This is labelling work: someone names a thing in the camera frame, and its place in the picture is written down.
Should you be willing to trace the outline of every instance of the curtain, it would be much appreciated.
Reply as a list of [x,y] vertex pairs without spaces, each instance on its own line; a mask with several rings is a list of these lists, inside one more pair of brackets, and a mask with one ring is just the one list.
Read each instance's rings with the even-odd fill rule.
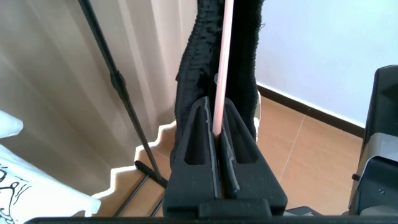
[[[196,0],[92,0],[148,141],[174,120],[177,74]],[[0,140],[85,194],[109,188],[141,142],[74,0],[0,1],[0,110],[24,122]]]

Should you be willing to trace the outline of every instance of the tile floor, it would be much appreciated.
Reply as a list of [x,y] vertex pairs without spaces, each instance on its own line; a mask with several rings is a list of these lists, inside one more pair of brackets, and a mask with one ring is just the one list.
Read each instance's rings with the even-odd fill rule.
[[[288,208],[309,206],[324,215],[347,210],[351,175],[358,165],[361,138],[336,129],[266,98],[257,145],[288,196]],[[170,177],[169,154],[175,128],[162,131],[153,147],[162,175]],[[144,151],[139,160],[150,165]],[[144,178],[137,170],[116,175],[115,191],[101,198],[96,216],[111,216]],[[163,189],[147,180],[120,217],[148,216],[163,196]],[[160,209],[156,216],[162,216]]]

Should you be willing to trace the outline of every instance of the pink stick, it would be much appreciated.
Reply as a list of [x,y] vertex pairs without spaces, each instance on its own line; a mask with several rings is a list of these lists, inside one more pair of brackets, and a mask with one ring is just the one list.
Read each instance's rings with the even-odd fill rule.
[[228,72],[229,45],[231,43],[233,9],[234,9],[234,1],[226,0],[225,9],[224,9],[223,35],[221,38],[220,63],[218,65],[216,102],[215,102],[214,117],[213,117],[213,134],[216,139],[218,139],[219,135],[221,134],[221,126],[223,122],[225,88],[226,88],[226,77]]

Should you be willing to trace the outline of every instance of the baseboard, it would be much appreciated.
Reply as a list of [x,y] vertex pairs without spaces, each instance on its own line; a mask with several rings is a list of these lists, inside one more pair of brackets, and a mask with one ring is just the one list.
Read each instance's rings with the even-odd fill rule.
[[279,93],[276,93],[272,90],[264,88],[260,85],[258,85],[257,87],[258,87],[258,90],[259,90],[261,96],[263,96],[265,98],[268,98],[272,101],[280,103],[288,108],[291,108],[295,111],[303,113],[303,114],[310,116],[314,119],[322,121],[326,124],[329,124],[330,126],[333,126],[338,129],[341,129],[343,131],[346,131],[347,133],[353,134],[357,137],[363,138],[363,136],[364,136],[365,130],[364,130],[364,128],[362,128],[360,126],[357,126],[353,123],[350,123],[343,119],[337,118],[335,116],[332,116],[330,114],[327,114],[327,113],[317,110],[315,108],[307,106],[303,103],[300,103],[298,101],[290,99],[290,98],[283,96]]

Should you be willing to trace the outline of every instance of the black towel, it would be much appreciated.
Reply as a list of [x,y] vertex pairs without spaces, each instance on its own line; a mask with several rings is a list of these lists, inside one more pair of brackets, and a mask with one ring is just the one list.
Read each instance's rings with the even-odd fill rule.
[[[258,97],[254,64],[263,1],[234,1],[226,87],[226,97],[234,103],[254,139],[256,139],[256,129],[253,118]],[[176,77],[177,132],[175,146],[170,155],[170,165],[175,159],[175,149],[178,148],[182,138],[192,104],[203,96],[209,96],[211,108],[214,108],[216,92],[214,79],[220,59],[223,14],[224,1],[198,0],[197,18]]]

